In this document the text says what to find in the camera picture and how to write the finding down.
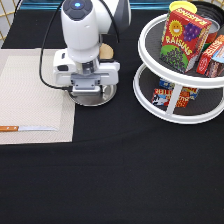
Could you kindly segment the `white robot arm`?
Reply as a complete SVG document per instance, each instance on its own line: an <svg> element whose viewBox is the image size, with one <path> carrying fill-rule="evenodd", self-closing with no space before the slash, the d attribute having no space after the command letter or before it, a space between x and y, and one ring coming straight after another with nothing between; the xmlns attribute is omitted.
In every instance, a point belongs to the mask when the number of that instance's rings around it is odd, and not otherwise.
<svg viewBox="0 0 224 224"><path fill-rule="evenodd" d="M73 96L95 95L118 83L120 64L100 60L101 36L119 36L131 22L129 0L65 0L61 22L66 48L55 53L56 84Z"/></svg>

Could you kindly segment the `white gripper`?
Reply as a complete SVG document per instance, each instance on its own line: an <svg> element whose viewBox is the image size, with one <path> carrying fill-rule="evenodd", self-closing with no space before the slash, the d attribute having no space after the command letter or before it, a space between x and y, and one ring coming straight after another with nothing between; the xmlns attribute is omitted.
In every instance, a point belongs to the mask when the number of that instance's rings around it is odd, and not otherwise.
<svg viewBox="0 0 224 224"><path fill-rule="evenodd" d="M86 63L73 61L67 49L58 50L53 60L55 83L71 87L75 96L95 95L101 86L116 85L120 64L116 61L103 61L95 58Z"/></svg>

